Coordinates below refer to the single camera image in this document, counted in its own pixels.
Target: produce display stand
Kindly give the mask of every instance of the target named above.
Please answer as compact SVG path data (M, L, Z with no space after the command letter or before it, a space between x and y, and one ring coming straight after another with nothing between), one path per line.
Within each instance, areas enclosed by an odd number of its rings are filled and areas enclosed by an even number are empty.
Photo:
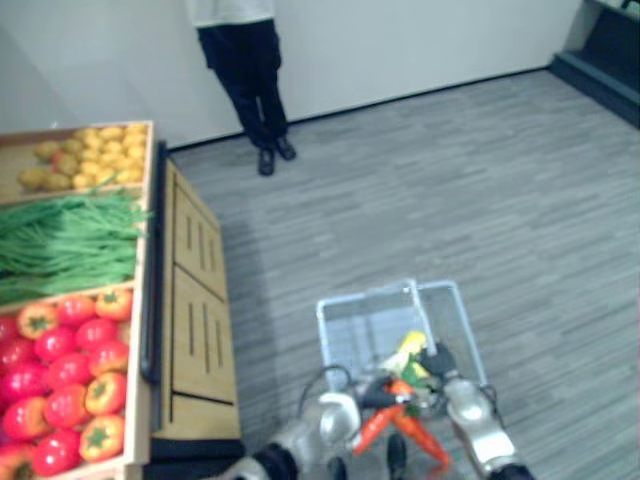
M133 289L124 451L49 477L56 480L138 479L156 456L211 458L218 449L233 460L243 454L220 225L168 161L166 146L154 142L153 123L145 124L142 181L101 189L126 188L153 212L139 225L146 235L137 240L133 279L118 285ZM35 144L75 130L0 135L0 208L82 192L26 193L16 182L20 170L38 164ZM0 314L25 304L0 306Z

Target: black cable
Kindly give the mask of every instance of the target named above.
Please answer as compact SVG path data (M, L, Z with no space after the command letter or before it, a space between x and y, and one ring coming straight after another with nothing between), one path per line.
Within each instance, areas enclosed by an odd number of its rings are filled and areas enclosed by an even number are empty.
M346 367L344 367L343 365L327 365L326 367L322 367L320 370L318 370L315 376L309 382L307 382L307 384L304 387L304 390L302 390L302 395L300 396L300 400L298 401L298 418L302 416L302 409L304 408L304 402L307 399L307 395L309 395L309 391L314 387L316 383L318 383L318 380L320 380L325 373L332 370L339 370L342 373L344 373L345 377L347 378L345 387L350 388L352 390L353 396L355 399L356 397L355 386L353 385L353 380L351 378L351 374L349 373L349 370L347 370Z

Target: wooden cabinet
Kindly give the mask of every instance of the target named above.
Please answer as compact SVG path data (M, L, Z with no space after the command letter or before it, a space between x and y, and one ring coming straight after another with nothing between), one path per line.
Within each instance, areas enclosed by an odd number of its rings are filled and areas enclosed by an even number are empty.
M164 220L162 428L153 436L238 439L220 226L170 163Z

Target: carrot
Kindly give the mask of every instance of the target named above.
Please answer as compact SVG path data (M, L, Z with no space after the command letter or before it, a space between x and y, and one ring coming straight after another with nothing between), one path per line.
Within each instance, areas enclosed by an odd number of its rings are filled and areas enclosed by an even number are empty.
M404 414L404 411L396 413L393 417L393 424L405 435L411 437L416 444L425 452L431 455L444 465L449 464L449 455L440 445L438 440L427 432L420 420Z
M392 422L394 417L401 414L403 410L404 405L394 405L374 413L360 429L360 442L354 447L353 454L360 455L369 448L378 435Z
M389 391L396 395L411 395L413 393L413 387L402 380L394 380L393 383L389 385Z

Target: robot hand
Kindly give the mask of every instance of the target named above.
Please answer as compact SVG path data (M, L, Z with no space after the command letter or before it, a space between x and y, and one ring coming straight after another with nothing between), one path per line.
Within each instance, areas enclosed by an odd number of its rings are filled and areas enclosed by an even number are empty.
M444 344L437 354L422 352L420 364L442 383L447 415L481 478L534 480L518 459L513 442L504 431L495 398L475 383L462 378L455 359Z

